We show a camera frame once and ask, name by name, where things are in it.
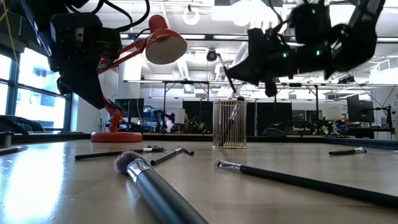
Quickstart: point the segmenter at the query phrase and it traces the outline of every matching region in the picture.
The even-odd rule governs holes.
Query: table
[[[76,154],[137,149],[180,154],[154,169],[209,223],[396,223],[394,210],[313,190],[215,169],[215,159],[398,195],[398,156],[387,150],[330,158],[328,144],[249,143],[246,150],[213,150],[211,142],[32,144],[0,157],[0,223],[158,223],[113,157],[75,161]],[[160,154],[146,154],[147,159]]]

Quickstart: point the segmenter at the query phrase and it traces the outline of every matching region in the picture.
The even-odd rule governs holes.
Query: window
[[[0,55],[0,68],[0,78],[5,80],[10,79],[11,59],[9,57]]]
[[[37,121],[44,128],[63,128],[65,99],[18,89],[16,116]]]
[[[8,86],[0,84],[0,115],[6,114]]]
[[[58,72],[52,72],[47,57],[26,48],[21,54],[19,80],[23,85],[59,93],[57,88]]]

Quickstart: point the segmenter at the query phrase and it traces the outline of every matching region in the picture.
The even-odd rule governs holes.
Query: gray makeup brush
[[[116,171],[127,174],[142,198],[163,223],[208,223],[148,162],[135,152],[124,152],[114,162]]]

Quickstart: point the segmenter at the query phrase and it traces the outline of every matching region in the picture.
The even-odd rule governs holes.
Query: lamp shade
[[[175,62],[187,51],[187,42],[177,32],[167,27],[165,19],[154,15],[149,19],[150,36],[147,39],[148,61],[165,65]]]

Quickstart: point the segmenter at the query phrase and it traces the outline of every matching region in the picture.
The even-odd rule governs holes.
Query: ceiling
[[[92,11],[98,1],[90,1],[86,4],[80,11]],[[133,20],[138,20],[145,12],[145,4],[142,0],[131,1],[131,0],[119,0],[111,1],[117,6],[124,9],[126,12],[130,13]],[[219,6],[214,7],[214,0],[202,0],[202,1],[151,1],[150,2],[150,16],[154,14],[163,15],[169,27],[181,34],[245,34],[247,29],[250,28],[250,24],[246,26],[237,26],[234,21],[219,21],[213,20],[212,17],[215,16],[215,9]],[[193,11],[199,12],[199,20],[195,25],[189,25],[184,22],[184,12],[188,9],[188,5],[191,5]],[[244,14],[248,9],[239,8],[240,12],[237,15]],[[108,6],[103,6],[99,13],[97,13],[99,18],[103,21],[105,27],[119,27],[126,25],[128,19],[123,14],[111,9]],[[338,20],[338,22],[343,22],[348,20],[351,14],[342,15],[341,11],[338,15],[331,13],[332,23],[333,20]],[[190,20],[195,17],[194,12],[189,12],[186,15],[186,19]],[[398,8],[388,7],[385,8],[379,18],[377,23],[377,34],[380,37],[398,37],[398,23],[391,22],[398,21]],[[147,28],[148,19],[143,23],[139,24],[135,28],[131,29],[130,32],[138,33],[142,29]],[[217,62],[207,62],[205,57],[208,49],[214,48],[218,53],[221,54],[224,60],[232,62],[239,49],[242,42],[238,41],[207,41],[207,40],[189,40],[188,42],[188,52],[185,55],[185,60],[187,61],[187,67],[189,70],[204,70],[204,71],[215,71]],[[377,63],[384,61],[387,57],[392,55],[398,55],[398,44],[378,44],[376,48],[375,57],[364,65],[356,69],[355,75],[358,77],[366,78],[369,76],[369,68],[377,65]],[[171,63],[169,65],[154,65],[143,60],[142,74],[143,75],[153,75],[153,74],[170,74],[173,70],[178,70],[177,63]],[[322,73],[314,73],[313,76],[320,77]]]

